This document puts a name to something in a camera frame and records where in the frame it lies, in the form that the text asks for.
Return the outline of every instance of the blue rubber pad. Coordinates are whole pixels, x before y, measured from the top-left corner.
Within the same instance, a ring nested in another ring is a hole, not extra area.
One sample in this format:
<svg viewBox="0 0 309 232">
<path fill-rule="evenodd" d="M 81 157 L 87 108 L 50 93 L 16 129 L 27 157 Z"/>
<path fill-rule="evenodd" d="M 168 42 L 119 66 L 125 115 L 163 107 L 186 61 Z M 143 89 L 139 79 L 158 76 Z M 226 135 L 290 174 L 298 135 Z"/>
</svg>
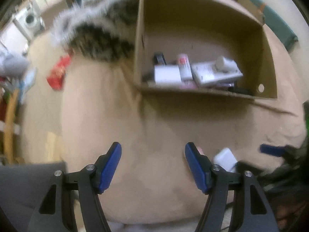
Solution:
<svg viewBox="0 0 309 232">
<path fill-rule="evenodd" d="M 275 147 L 267 144 L 260 145 L 260 152 L 276 157 L 282 157 L 285 153 L 284 147 Z"/>
<path fill-rule="evenodd" d="M 109 188 L 112 182 L 114 173 L 116 171 L 116 168 L 118 166 L 118 163 L 120 161 L 121 153 L 122 153 L 122 148 L 121 148 L 121 145 L 118 143 L 118 145 L 114 148 L 114 151 L 109 157 L 109 160 L 107 161 L 101 173 L 101 181 L 98 187 L 101 193 L 103 193 L 104 190 Z"/>
<path fill-rule="evenodd" d="M 205 173 L 203 172 L 202 167 L 200 166 L 197 158 L 195 157 L 191 147 L 188 144 L 186 144 L 184 154 L 186 156 L 197 188 L 203 193 L 206 193 L 208 191 L 208 188 L 205 181 Z"/>
</svg>

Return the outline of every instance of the blue gripper pad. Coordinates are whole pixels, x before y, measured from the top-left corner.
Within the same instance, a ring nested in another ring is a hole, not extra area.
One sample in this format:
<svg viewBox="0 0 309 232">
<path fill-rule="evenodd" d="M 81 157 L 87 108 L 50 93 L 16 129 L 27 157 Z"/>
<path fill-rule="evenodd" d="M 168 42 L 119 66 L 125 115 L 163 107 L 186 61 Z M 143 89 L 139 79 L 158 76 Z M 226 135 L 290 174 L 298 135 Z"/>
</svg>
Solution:
<svg viewBox="0 0 309 232">
<path fill-rule="evenodd" d="M 184 154 L 197 188 L 206 194 L 211 188 L 210 172 L 208 172 L 211 167 L 211 162 L 205 155 L 201 155 L 198 152 L 192 142 L 186 144 Z"/>
<path fill-rule="evenodd" d="M 285 147 L 275 147 L 267 144 L 262 144 L 260 145 L 260 152 L 276 157 L 282 157 L 285 153 Z"/>
<path fill-rule="evenodd" d="M 122 148 L 118 142 L 114 142 L 104 159 L 106 164 L 101 172 L 101 181 L 98 187 L 101 193 L 108 189 L 121 158 Z"/>
</svg>

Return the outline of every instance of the silver screw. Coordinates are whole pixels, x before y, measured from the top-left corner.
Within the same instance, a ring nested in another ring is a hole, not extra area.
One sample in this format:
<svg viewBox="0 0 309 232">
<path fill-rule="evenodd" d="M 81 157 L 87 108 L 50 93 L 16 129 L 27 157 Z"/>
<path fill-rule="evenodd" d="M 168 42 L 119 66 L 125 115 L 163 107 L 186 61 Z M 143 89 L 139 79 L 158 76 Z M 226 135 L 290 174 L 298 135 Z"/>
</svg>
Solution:
<svg viewBox="0 0 309 232">
<path fill-rule="evenodd" d="M 219 171 L 219 170 L 220 170 L 220 166 L 217 165 L 217 164 L 214 164 L 214 165 L 212 166 L 212 169 L 215 170 L 215 171 Z"/>
<path fill-rule="evenodd" d="M 87 165 L 87 166 L 86 166 L 86 169 L 87 169 L 88 171 L 92 171 L 93 169 L 95 169 L 95 165 L 93 165 L 93 164 Z"/>
<path fill-rule="evenodd" d="M 251 177 L 251 176 L 252 176 L 252 173 L 251 173 L 250 171 L 245 171 L 245 176 Z"/>
<path fill-rule="evenodd" d="M 62 171 L 61 171 L 61 170 L 57 170 L 57 171 L 54 173 L 55 176 L 60 176 L 61 174 L 62 174 Z"/>
</svg>

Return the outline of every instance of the washing machine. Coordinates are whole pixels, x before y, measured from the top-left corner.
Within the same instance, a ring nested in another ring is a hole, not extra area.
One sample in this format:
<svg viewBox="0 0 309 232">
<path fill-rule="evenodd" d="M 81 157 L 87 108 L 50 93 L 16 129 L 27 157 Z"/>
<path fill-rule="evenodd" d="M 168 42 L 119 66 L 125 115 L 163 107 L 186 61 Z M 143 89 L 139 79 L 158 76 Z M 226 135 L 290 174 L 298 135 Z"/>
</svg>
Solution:
<svg viewBox="0 0 309 232">
<path fill-rule="evenodd" d="M 29 4 L 15 14 L 13 16 L 13 23 L 29 42 L 42 30 L 41 17 L 35 12 L 32 4 Z"/>
</svg>

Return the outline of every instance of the open box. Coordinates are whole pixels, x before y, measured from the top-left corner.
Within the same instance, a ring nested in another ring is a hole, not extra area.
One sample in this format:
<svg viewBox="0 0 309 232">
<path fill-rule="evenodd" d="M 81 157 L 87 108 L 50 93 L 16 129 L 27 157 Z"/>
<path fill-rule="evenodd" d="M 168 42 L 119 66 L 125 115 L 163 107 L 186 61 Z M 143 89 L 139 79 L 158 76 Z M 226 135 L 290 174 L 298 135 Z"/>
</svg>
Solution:
<svg viewBox="0 0 309 232">
<path fill-rule="evenodd" d="M 143 76 L 153 70 L 153 54 L 163 52 L 167 63 L 186 53 L 190 64 L 233 59 L 244 76 L 239 88 L 250 95 L 229 91 L 147 83 Z M 277 98 L 271 50 L 262 24 L 235 0 L 140 0 L 135 84 L 143 91 L 179 91 L 243 98 Z"/>
</svg>

